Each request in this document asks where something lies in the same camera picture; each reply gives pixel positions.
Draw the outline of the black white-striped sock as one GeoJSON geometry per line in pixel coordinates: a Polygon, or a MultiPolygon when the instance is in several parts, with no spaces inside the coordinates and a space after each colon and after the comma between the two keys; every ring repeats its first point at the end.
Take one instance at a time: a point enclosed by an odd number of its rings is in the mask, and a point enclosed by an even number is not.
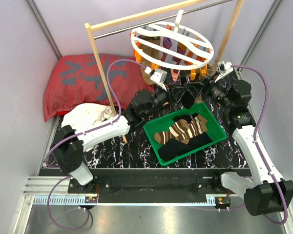
{"type": "Polygon", "coordinates": [[[181,104],[186,109],[190,109],[193,106],[194,101],[195,101],[195,98],[189,91],[184,92],[184,94],[182,95],[180,99],[181,104]]]}

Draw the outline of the white round clip hanger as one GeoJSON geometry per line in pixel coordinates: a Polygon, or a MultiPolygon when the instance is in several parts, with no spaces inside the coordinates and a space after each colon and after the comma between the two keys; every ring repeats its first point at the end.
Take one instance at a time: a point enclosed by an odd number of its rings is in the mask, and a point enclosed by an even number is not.
{"type": "Polygon", "coordinates": [[[175,22],[160,21],[132,29],[130,42],[136,60],[138,62],[146,60],[151,65],[174,70],[196,70],[205,67],[214,56],[214,48],[210,41],[199,32],[183,26],[181,21],[180,27],[176,31],[175,26],[175,22]],[[171,39],[172,47],[170,49],[163,47],[164,37],[171,39]],[[177,53],[179,42],[187,47],[184,55],[177,53]],[[193,58],[187,57],[189,50],[194,53],[193,58]],[[198,61],[197,56],[206,60],[198,61]]]}

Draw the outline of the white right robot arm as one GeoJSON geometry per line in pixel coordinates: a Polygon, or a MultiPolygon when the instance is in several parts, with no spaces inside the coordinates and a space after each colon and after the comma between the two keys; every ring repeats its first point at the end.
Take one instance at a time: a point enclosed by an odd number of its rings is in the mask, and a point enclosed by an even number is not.
{"type": "Polygon", "coordinates": [[[293,197],[293,181],[285,180],[276,169],[257,134],[259,122],[248,110],[251,85],[244,80],[236,80],[226,89],[207,78],[201,82],[185,83],[184,86],[195,98],[211,98],[224,108],[228,130],[242,150],[251,172],[250,179],[231,169],[216,173],[212,181],[213,190],[217,193],[230,190],[238,195],[252,216],[283,212],[286,217],[293,197]]]}

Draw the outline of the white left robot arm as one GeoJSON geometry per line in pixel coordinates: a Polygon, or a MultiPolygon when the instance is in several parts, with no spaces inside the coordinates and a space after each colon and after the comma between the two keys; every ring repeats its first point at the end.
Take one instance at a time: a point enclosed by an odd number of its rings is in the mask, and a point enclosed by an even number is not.
{"type": "Polygon", "coordinates": [[[179,84],[165,85],[155,93],[146,89],[139,90],[125,110],[96,127],[77,133],[70,125],[64,126],[54,138],[47,156],[53,156],[60,171],[76,179],[83,192],[90,193],[95,189],[96,181],[88,166],[83,163],[83,153],[110,138],[142,128],[149,116],[166,102],[178,103],[186,90],[185,86],[179,84]]]}

